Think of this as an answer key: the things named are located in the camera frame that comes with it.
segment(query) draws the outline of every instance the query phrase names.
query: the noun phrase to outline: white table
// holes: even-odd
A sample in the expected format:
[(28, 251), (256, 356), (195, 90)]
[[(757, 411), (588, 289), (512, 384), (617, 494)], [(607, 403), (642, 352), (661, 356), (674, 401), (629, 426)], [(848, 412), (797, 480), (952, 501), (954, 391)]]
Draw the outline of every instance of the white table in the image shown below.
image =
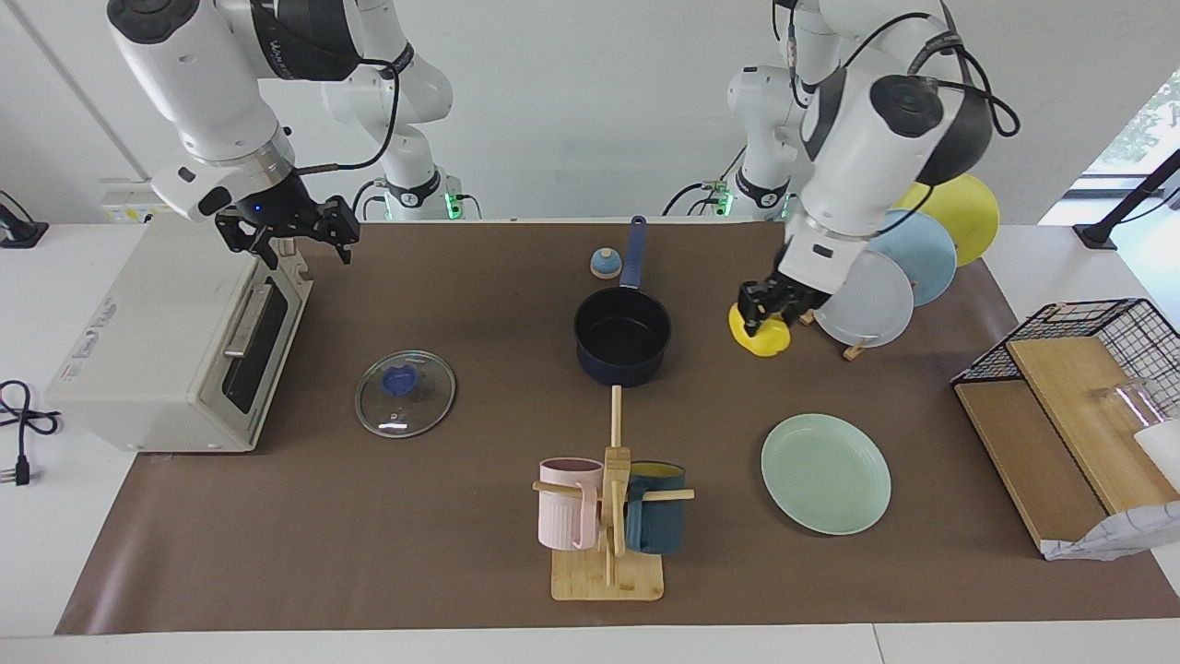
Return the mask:
[[(25, 380), (39, 397), (142, 231), (58, 225), (34, 250), (0, 252), (0, 376)], [(1081, 244), (1073, 252), (1047, 251), (1054, 232), (1071, 230), (1004, 226), (986, 256), (1018, 317), (1051, 301), (1146, 295), (1117, 254)], [(0, 662), (589, 664), (602, 662), (604, 642), (624, 652), (658, 649), (661, 662), (686, 664), (1172, 663), (1180, 657), (1180, 620), (50, 637), (133, 458), (68, 427), (50, 439), (32, 436), (28, 454), (41, 471), (35, 485), (0, 487)], [(9, 428), (0, 433), (0, 466), (11, 459)], [(1156, 557), (1180, 586), (1180, 547)]]

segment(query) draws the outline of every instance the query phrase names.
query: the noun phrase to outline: brown mat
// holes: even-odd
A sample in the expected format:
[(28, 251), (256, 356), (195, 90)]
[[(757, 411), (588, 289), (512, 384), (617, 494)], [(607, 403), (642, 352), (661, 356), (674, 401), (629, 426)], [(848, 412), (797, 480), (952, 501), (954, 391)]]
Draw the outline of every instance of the brown mat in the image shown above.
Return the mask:
[[(637, 459), (699, 492), (655, 604), (558, 604), (536, 541), (537, 462), (599, 456), (607, 388), (572, 315), (591, 251), (624, 225), (367, 226), (354, 264), (304, 245), (316, 284), (258, 451), (139, 458), (58, 633), (1061, 620), (1180, 616), (1150, 555), (1037, 555), (949, 380), (1015, 323), (982, 262), (853, 364), (818, 327), (759, 361), (729, 338), (771, 224), (650, 230), (644, 289), (674, 321), (658, 380), (628, 390)], [(459, 396), (437, 429), (378, 439), (356, 381), (401, 349), (441, 355)], [(762, 441), (801, 413), (876, 440), (893, 499), (874, 528), (814, 534), (762, 487)]]

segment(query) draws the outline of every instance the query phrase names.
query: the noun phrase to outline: green led light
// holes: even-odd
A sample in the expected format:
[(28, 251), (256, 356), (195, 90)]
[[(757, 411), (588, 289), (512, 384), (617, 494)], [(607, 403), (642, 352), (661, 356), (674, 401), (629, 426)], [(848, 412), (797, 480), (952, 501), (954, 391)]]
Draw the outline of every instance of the green led light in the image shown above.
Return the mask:
[(455, 196), (454, 193), (448, 192), (446, 195), (446, 206), (447, 210), (450, 210), (452, 219), (463, 216), (463, 205), (459, 203), (459, 197)]

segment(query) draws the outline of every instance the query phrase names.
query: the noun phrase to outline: light blue plate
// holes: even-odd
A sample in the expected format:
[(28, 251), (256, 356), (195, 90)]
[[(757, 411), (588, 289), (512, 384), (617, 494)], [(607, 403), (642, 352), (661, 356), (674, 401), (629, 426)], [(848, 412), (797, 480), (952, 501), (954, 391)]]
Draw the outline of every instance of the light blue plate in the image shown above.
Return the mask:
[(830, 415), (799, 415), (775, 427), (762, 447), (762, 480), (787, 517), (826, 535), (870, 528), (893, 493), (877, 446)]
[[(884, 228), (907, 212), (909, 210), (890, 210), (885, 215)], [(874, 238), (868, 248), (893, 258), (910, 281), (917, 283), (913, 288), (913, 305), (920, 307), (937, 300), (955, 280), (958, 263), (955, 241), (943, 224), (920, 211), (913, 212), (902, 225)]]

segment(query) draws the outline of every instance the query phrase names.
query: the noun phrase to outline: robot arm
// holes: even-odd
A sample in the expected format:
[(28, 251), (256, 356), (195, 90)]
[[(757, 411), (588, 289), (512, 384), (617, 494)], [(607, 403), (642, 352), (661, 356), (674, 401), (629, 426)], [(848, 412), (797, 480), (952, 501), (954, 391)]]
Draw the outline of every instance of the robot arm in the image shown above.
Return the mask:
[(392, 106), (398, 100), (393, 139), (379, 163), (380, 183), (393, 218), (431, 219), (455, 217), (459, 180), (434, 163), (430, 143), (413, 124), (445, 118), (454, 93), (446, 75), (414, 53), (389, 0), (360, 0), (366, 57), (405, 60), (398, 81), (374, 67), (359, 67), (345, 81), (324, 83), (323, 104), (339, 121), (355, 126), (374, 149), (385, 140)]
[[(748, 67), (735, 80), (746, 84), (738, 86), (738, 94), (732, 85), (735, 112), (752, 140), (761, 136), (762, 145), (755, 150), (752, 144), (748, 153), (763, 156), (748, 160), (735, 176), (740, 193), (734, 209), (742, 211), (745, 205), (767, 212), (762, 215), (767, 218), (776, 216), (785, 196), (765, 192), (785, 193), (788, 178), (804, 179), (799, 177), (806, 170), (799, 167), (804, 155), (812, 172), (799, 190), (800, 205), (786, 223), (771, 276), (746, 282), (739, 291), (739, 310), (749, 336), (773, 314), (782, 313), (792, 322), (822, 305), (844, 284), (892, 203), (914, 180), (933, 186), (965, 172), (985, 151), (992, 131), (990, 92), (974, 87), (959, 50), (962, 40), (940, 2), (776, 0), (775, 5), (785, 19), (780, 22), (792, 26), (784, 35), (788, 68), (755, 70), (766, 85), (774, 86), (776, 98), (788, 100), (791, 110), (775, 127), (781, 146), (767, 150), (765, 127), (761, 134), (749, 131), (749, 118), (760, 107), (749, 91), (759, 81), (750, 81)], [(798, 63), (794, 24), (808, 34), (806, 41), (798, 40)], [(813, 87), (802, 75), (805, 68), (815, 72), (813, 64), (804, 67), (809, 51), (828, 63), (837, 39), (859, 42), (858, 51), (872, 40), (905, 73), (880, 74), (846, 63)], [(798, 129), (789, 121), (794, 118)], [(773, 158), (765, 158), (766, 153)], [(756, 199), (747, 193), (750, 190), (765, 197)]]
[[(316, 203), (308, 195), (287, 131), (258, 92), (260, 78), (354, 88), (362, 80), (393, 80), (373, 86), (384, 98), (363, 100), (368, 116), (380, 116), (362, 123), (380, 130), (378, 145), (395, 99), (387, 88), (398, 87), (401, 74), (407, 97), (433, 86), (438, 93), (424, 105), (445, 109), (437, 117), (450, 110), (450, 85), (415, 58), (388, 0), (110, 0), (107, 18), (124, 59), (184, 146), (152, 179), (153, 189), (194, 221), (216, 218), (231, 250), (258, 254), (271, 267), (270, 239), (291, 236), (328, 242), (348, 262), (360, 225), (342, 197)], [(406, 121), (432, 114), (405, 106), (411, 110), (399, 118)], [(387, 173), (402, 165), (399, 153), (382, 155)]]

